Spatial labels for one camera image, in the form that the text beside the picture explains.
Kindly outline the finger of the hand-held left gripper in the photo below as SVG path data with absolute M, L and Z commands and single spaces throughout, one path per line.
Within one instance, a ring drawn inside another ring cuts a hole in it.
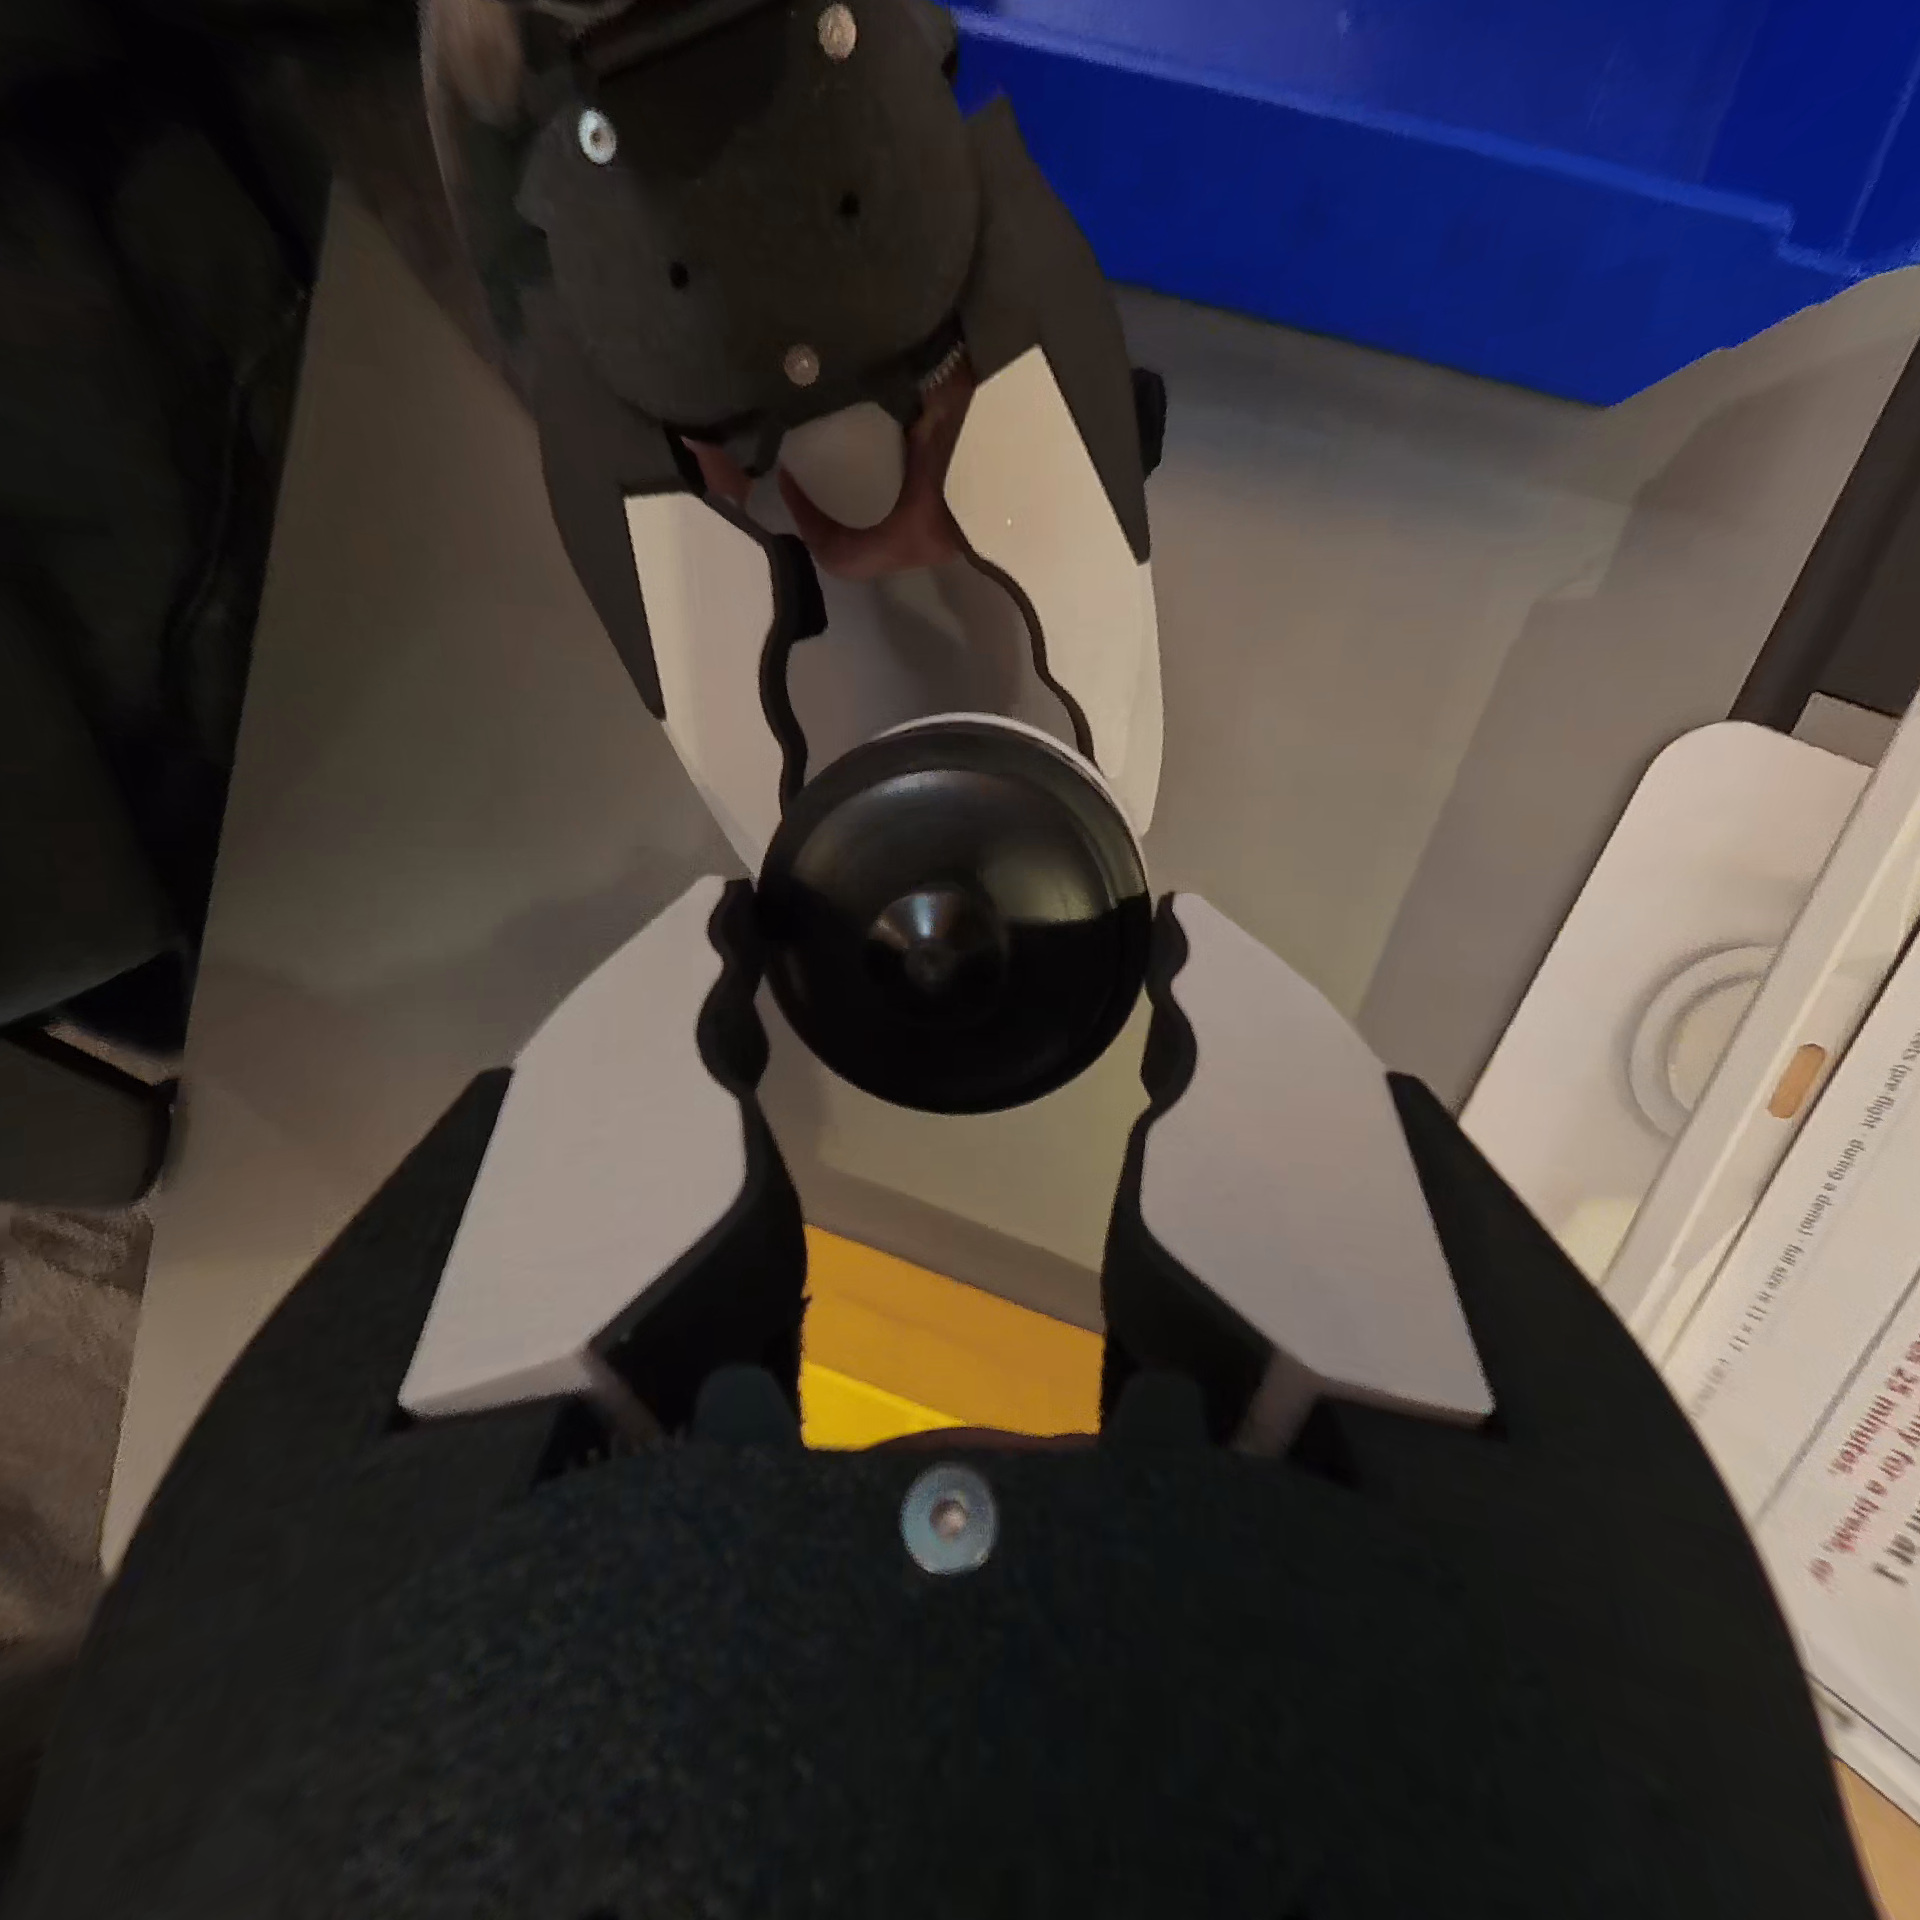
M 662 731 L 746 874 L 809 774 L 788 667 L 824 596 L 796 534 L 690 492 L 623 503 Z
M 900 509 L 919 557 L 960 557 L 1014 596 L 1038 675 L 1138 832 L 1162 767 L 1159 596 L 1041 348 L 974 372 L 950 348 L 919 383 Z

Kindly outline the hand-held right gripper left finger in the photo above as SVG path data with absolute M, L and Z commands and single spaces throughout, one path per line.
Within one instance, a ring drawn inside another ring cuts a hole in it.
M 702 878 L 521 1045 L 399 1380 L 415 1419 L 598 1405 L 687 1429 L 751 1366 L 799 1413 L 807 1242 L 761 1114 L 754 890 Z

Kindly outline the person's dark clothed torso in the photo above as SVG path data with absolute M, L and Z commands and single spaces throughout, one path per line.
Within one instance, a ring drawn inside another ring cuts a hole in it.
M 4 1204 L 118 1208 L 176 1090 L 327 190 L 206 5 L 1 6 Z

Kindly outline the blue plastic bin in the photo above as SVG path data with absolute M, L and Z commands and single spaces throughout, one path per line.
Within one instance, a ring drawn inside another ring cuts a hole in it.
M 1615 405 L 1916 264 L 1916 2 L 952 5 L 1103 272 Z

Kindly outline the yellow plastic bin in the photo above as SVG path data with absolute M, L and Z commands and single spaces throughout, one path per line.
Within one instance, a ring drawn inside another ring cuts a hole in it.
M 1038 1437 L 1100 1421 L 1101 1335 L 807 1228 L 799 1430 L 860 1451 L 960 1429 Z

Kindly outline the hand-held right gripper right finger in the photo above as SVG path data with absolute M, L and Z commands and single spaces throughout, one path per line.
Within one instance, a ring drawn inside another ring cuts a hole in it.
M 1143 1110 L 1101 1247 L 1101 1430 L 1173 1380 L 1217 1447 L 1278 1456 L 1322 1400 L 1494 1411 L 1389 1074 L 1198 894 L 1153 914 Z

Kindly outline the printed instruction sheet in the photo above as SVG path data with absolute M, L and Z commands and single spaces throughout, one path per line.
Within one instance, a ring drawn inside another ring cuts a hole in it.
M 1836 1756 L 1918 1811 L 1918 956 L 1664 1360 Z

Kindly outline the black bottle lid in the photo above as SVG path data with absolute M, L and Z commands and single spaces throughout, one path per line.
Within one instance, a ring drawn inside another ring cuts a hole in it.
M 1144 859 L 1061 741 L 936 716 L 834 759 L 757 876 L 764 974 L 812 1055 L 940 1115 L 1006 1114 L 1076 1079 L 1148 974 Z

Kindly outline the instruction sheet on stand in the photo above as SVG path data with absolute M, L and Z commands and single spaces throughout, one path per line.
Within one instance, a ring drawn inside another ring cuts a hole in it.
M 1874 763 L 1736 723 L 1664 750 L 1461 1114 L 1664 1380 L 1838 1059 L 1918 956 L 1916 708 L 1882 733 Z M 1916 1815 L 1836 1756 L 1813 1695 L 1894 1914 L 1916 1899 L 1894 1866 Z

